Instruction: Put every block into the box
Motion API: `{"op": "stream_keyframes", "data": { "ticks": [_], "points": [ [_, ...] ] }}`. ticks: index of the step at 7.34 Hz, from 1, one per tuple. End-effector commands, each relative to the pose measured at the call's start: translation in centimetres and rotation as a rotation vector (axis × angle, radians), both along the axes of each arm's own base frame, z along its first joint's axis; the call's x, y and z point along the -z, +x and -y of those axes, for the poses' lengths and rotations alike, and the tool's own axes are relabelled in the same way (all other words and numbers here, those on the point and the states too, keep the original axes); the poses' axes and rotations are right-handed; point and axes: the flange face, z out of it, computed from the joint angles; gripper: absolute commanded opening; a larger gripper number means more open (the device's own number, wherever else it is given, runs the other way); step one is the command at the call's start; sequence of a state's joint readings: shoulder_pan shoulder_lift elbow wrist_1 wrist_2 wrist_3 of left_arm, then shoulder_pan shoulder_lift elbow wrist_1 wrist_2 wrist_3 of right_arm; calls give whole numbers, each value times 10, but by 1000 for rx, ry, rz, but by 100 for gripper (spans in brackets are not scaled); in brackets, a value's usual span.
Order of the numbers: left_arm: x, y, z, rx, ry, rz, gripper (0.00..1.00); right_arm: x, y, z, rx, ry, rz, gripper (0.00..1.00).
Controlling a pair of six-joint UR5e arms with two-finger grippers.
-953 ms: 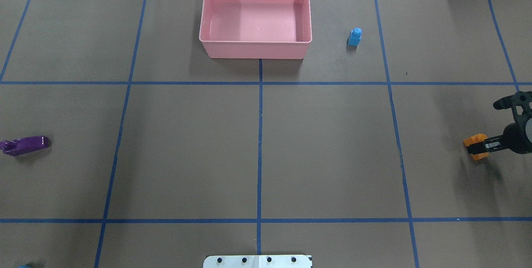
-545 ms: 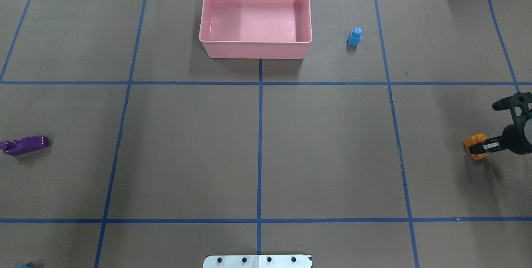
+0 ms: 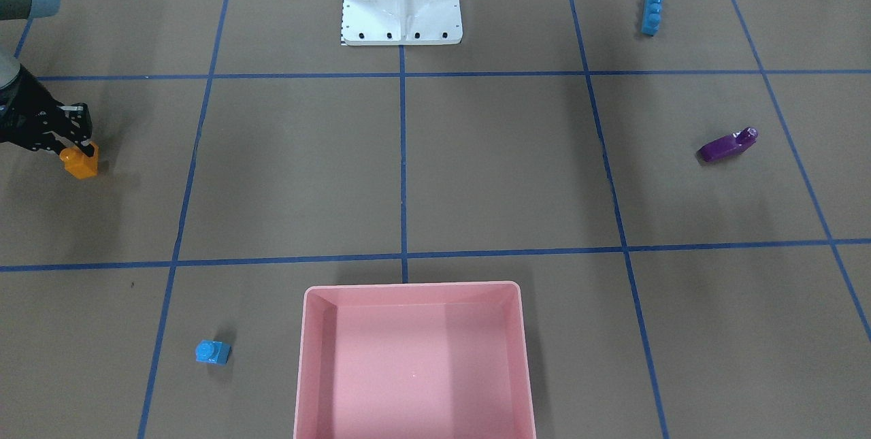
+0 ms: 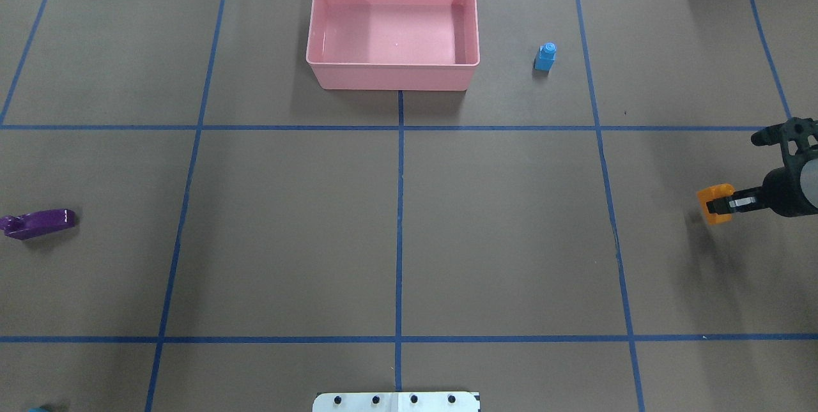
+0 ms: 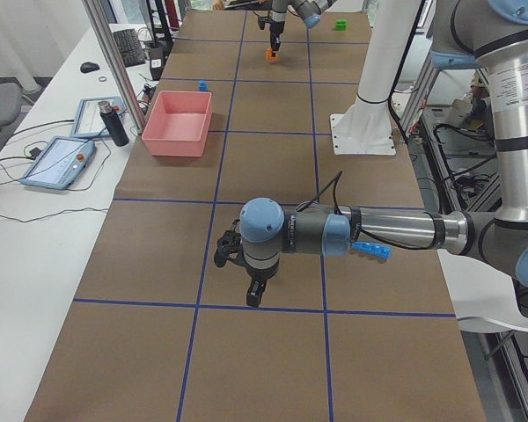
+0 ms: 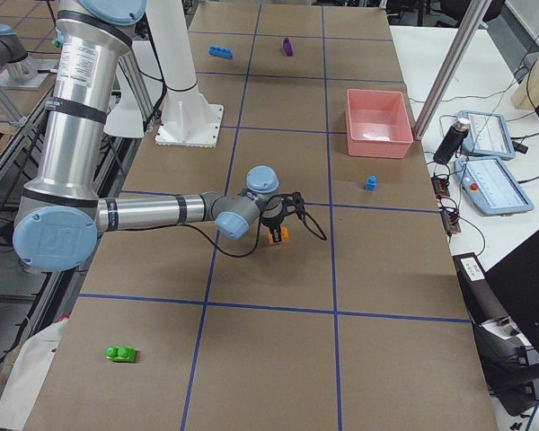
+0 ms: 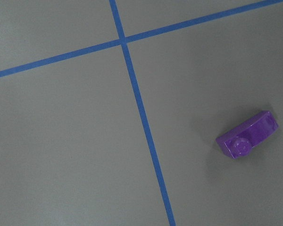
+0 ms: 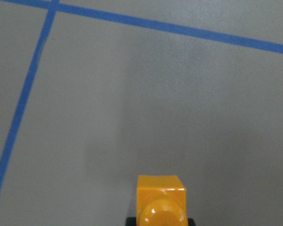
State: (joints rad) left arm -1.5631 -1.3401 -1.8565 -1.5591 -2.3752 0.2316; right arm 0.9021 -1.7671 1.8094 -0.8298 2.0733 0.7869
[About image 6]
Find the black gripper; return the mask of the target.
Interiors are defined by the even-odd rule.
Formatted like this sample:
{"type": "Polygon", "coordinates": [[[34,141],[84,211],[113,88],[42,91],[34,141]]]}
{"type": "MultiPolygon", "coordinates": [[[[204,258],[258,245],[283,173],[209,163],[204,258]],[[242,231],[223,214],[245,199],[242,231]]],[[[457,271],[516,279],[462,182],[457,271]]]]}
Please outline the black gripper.
{"type": "Polygon", "coordinates": [[[280,195],[276,195],[269,199],[266,209],[261,216],[261,223],[270,230],[273,230],[272,239],[274,242],[280,242],[279,228],[285,219],[286,212],[283,198],[280,195]]]}

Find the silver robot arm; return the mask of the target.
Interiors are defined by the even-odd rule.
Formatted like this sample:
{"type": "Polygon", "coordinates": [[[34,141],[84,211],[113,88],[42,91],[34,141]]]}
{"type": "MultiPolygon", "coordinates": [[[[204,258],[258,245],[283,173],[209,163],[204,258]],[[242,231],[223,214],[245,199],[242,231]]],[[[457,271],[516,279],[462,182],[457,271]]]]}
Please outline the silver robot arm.
{"type": "Polygon", "coordinates": [[[197,195],[100,198],[93,186],[119,60],[132,48],[136,25],[147,20],[163,95],[152,101],[142,78],[132,80],[140,109],[163,111],[157,142],[212,146],[223,117],[200,93],[187,24],[178,1],[63,1],[57,27],[64,38],[36,177],[23,188],[13,247],[23,263],[56,272],[81,265],[101,233],[213,222],[231,240],[254,223],[281,225],[285,200],[277,174],[257,166],[235,197],[197,195]]]}
{"type": "Polygon", "coordinates": [[[0,24],[0,71],[7,64],[16,64],[29,56],[12,27],[0,24]]]}

